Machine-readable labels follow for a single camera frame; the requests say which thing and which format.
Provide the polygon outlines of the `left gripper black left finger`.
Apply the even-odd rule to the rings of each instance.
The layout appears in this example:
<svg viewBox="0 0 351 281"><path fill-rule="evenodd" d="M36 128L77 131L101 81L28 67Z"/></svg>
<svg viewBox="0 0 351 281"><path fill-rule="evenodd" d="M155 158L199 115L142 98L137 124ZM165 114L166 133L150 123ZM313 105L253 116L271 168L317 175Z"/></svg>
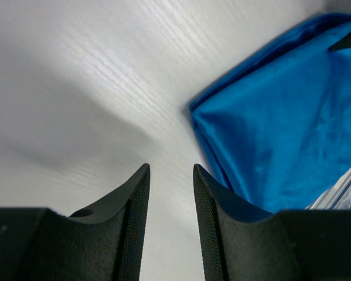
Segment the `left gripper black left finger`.
<svg viewBox="0 0 351 281"><path fill-rule="evenodd" d="M138 280L150 166L94 203L63 216L0 207L0 280Z"/></svg>

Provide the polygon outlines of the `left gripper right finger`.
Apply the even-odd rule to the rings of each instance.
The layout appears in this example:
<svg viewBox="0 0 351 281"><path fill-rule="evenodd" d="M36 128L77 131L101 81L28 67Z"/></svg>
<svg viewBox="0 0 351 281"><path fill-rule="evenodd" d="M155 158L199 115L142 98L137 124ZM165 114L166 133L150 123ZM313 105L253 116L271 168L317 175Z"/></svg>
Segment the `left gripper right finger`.
<svg viewBox="0 0 351 281"><path fill-rule="evenodd" d="M262 210L201 165L193 186L206 280L351 280L351 210Z"/></svg>

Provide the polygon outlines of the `blue cloth napkin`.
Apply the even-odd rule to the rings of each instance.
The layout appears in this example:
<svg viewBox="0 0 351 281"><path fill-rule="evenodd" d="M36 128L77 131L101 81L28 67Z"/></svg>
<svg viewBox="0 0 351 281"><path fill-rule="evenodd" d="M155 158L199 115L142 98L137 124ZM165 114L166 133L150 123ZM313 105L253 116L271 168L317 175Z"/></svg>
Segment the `blue cloth napkin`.
<svg viewBox="0 0 351 281"><path fill-rule="evenodd" d="M351 14L281 34L190 104L216 180L276 213L304 209L351 167Z"/></svg>

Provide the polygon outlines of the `aluminium front rail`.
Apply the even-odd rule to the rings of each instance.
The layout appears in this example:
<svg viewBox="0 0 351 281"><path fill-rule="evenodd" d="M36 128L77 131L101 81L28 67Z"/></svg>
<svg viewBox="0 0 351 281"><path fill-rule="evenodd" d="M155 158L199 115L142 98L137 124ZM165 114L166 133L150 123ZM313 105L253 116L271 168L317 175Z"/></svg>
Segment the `aluminium front rail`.
<svg viewBox="0 0 351 281"><path fill-rule="evenodd" d="M348 210L351 208L351 168L333 187L307 206L308 210Z"/></svg>

